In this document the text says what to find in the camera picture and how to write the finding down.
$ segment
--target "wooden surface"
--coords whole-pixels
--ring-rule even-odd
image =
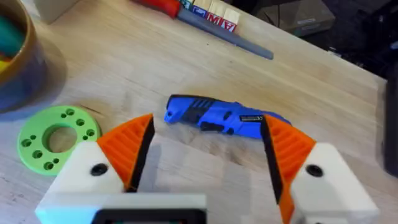
[[[36,111],[70,104],[86,108],[104,132],[154,114],[140,191],[206,192],[210,223],[280,223],[262,143],[166,125],[172,93],[282,114],[340,150],[381,209],[379,223],[398,219],[398,180],[381,168],[381,78],[247,14],[237,32],[274,60],[127,0],[82,0],[56,23],[35,25],[50,78],[30,104],[0,115],[0,223],[38,223],[33,211],[53,177],[21,163],[17,135]]]

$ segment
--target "green 3d printed ring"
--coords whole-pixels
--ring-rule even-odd
[[[49,138],[58,128],[73,128],[77,140],[65,152],[52,152]],[[35,172],[57,175],[75,146],[82,141],[95,141],[101,136],[97,122],[86,111],[75,106],[54,106],[35,114],[18,136],[18,154],[23,163]]]

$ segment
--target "red handle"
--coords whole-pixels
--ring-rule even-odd
[[[138,0],[137,2],[162,11],[171,18],[176,18],[180,10],[180,3],[177,0]]]

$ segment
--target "red handled tool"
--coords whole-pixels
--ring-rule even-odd
[[[265,57],[268,59],[273,59],[274,54],[261,47],[260,45],[254,44],[242,37],[231,33],[220,26],[195,15],[194,13],[188,11],[177,0],[136,0],[137,2],[149,6],[151,8],[157,9],[169,15],[171,18],[177,18],[187,24],[197,27],[203,31],[209,32],[225,41],[228,41],[238,47],[248,50],[256,55]]]

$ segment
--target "blue bowl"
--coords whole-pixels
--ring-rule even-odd
[[[47,74],[43,52],[27,11],[20,1],[6,2],[0,3],[0,13],[19,26],[24,41],[9,65],[0,71],[0,113],[23,105],[41,88]]]

